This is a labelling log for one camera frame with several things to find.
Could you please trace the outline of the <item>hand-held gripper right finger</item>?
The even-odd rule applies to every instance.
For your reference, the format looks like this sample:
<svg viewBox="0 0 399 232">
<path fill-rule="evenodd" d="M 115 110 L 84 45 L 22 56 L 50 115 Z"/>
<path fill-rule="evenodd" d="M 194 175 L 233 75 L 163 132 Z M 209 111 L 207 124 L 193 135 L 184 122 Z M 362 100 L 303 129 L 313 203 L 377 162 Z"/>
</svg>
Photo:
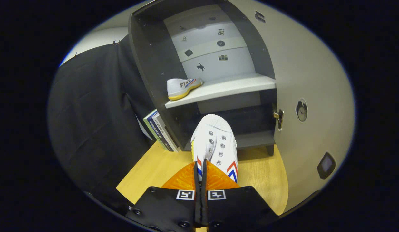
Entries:
<svg viewBox="0 0 399 232">
<path fill-rule="evenodd" d="M 201 223 L 208 231 L 263 231 L 279 219 L 253 186 L 240 187 L 208 160 L 202 177 Z"/>
</svg>

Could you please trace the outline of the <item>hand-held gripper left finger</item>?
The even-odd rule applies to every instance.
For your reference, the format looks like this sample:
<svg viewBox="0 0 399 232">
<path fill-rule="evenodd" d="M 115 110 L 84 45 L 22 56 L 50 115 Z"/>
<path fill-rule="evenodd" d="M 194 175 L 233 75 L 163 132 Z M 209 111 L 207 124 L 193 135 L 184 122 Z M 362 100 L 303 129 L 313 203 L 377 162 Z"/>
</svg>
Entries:
<svg viewBox="0 0 399 232">
<path fill-rule="evenodd" d="M 174 174 L 161 187 L 150 186 L 127 218 L 160 232 L 194 232 L 200 227 L 198 162 Z"/>
</svg>

